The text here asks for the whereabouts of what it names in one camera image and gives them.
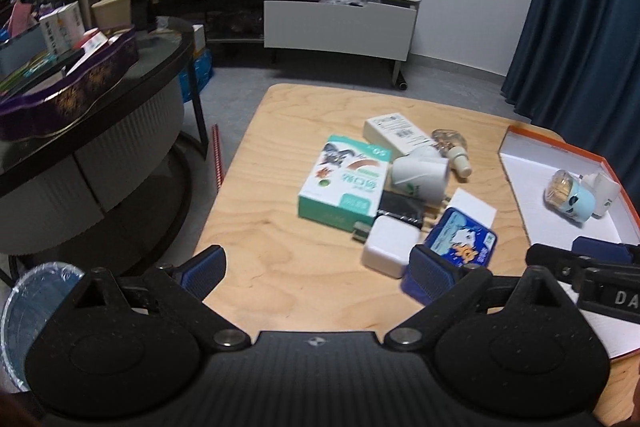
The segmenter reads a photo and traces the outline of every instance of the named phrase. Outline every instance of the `green and white box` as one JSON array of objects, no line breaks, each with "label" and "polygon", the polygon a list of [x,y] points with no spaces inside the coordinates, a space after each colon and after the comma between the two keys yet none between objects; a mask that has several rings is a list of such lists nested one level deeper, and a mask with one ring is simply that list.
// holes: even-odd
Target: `green and white box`
[{"label": "green and white box", "polygon": [[377,145],[330,136],[298,194],[298,215],[348,232],[372,225],[390,159]]}]

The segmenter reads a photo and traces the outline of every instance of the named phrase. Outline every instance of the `metal screw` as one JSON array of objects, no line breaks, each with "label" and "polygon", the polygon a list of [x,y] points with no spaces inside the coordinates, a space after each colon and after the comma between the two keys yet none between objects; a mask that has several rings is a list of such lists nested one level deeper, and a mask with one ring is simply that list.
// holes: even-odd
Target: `metal screw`
[{"label": "metal screw", "polygon": [[420,342],[422,333],[414,330],[414,328],[396,328],[389,333],[389,338],[395,343],[410,346],[411,344]]},{"label": "metal screw", "polygon": [[224,347],[236,347],[244,343],[246,340],[246,333],[240,330],[220,330],[213,335],[213,340],[216,344]]}]

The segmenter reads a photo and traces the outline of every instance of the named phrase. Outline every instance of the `cabinet leg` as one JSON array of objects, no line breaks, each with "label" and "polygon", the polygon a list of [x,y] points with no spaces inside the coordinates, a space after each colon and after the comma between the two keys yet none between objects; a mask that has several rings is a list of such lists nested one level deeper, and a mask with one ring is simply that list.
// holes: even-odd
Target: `cabinet leg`
[{"label": "cabinet leg", "polygon": [[402,62],[400,60],[395,60],[394,61],[394,72],[392,73],[391,76],[391,85],[394,86],[396,89],[399,89],[401,91],[406,91],[407,83],[406,80],[404,79],[404,75],[402,75],[402,71],[400,71],[400,66],[402,65]]}]

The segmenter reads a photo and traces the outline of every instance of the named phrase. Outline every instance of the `tv stand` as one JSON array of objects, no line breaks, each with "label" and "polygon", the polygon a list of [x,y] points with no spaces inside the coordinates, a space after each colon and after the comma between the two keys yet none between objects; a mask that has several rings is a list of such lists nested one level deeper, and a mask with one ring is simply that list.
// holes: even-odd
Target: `tv stand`
[{"label": "tv stand", "polygon": [[420,0],[381,0],[366,6],[335,6],[320,0],[152,0],[156,13],[201,14],[207,25],[229,9],[245,10],[253,27],[207,32],[207,43],[261,42],[265,48],[316,50],[390,61],[391,83],[407,88],[402,76],[414,34]]}]

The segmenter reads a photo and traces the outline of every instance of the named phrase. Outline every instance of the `light wood tabletop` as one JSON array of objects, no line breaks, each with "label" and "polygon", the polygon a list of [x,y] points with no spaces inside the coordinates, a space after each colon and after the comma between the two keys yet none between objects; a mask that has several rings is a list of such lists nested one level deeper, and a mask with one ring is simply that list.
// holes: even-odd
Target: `light wood tabletop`
[{"label": "light wood tabletop", "polygon": [[[452,128],[465,136],[474,172],[466,183],[452,176],[447,194],[463,187],[498,209],[489,268],[523,272],[529,242],[497,152],[510,124],[526,124],[410,98],[279,84],[257,109],[196,248],[222,245],[228,262],[205,304],[253,338],[261,330],[373,330],[382,338],[420,310],[398,280],[360,264],[362,245],[349,233],[297,216],[298,192],[329,135],[362,139],[367,118],[391,112],[425,132]],[[612,364],[596,409],[607,425],[632,410],[638,360]]]}]

